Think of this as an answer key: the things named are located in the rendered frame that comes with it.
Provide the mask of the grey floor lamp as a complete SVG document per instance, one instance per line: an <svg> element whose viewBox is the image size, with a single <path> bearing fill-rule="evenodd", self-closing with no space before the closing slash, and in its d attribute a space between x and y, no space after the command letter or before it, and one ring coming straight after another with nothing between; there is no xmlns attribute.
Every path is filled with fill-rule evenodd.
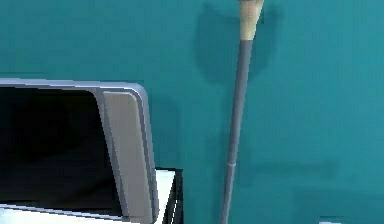
<svg viewBox="0 0 384 224"><path fill-rule="evenodd" d="M240 41L232 101L223 202L219 224L228 224L229 220L252 45L256 36L257 23L262 13L264 1L265 0L239 0Z"/></svg>

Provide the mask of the white black-edged table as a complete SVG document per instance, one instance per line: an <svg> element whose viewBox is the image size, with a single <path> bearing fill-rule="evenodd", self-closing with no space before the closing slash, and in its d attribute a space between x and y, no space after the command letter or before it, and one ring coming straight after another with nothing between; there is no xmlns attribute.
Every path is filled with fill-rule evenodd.
<svg viewBox="0 0 384 224"><path fill-rule="evenodd" d="M184 224L183 170L156 169L159 215L155 224Z"/></svg>

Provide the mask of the grey television set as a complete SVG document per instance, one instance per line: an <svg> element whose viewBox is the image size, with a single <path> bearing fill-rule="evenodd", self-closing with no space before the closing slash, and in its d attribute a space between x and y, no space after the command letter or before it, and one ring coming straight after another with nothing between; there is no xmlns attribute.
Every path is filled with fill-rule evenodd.
<svg viewBox="0 0 384 224"><path fill-rule="evenodd" d="M0 78L0 222L154 224L158 213L141 85Z"/></svg>

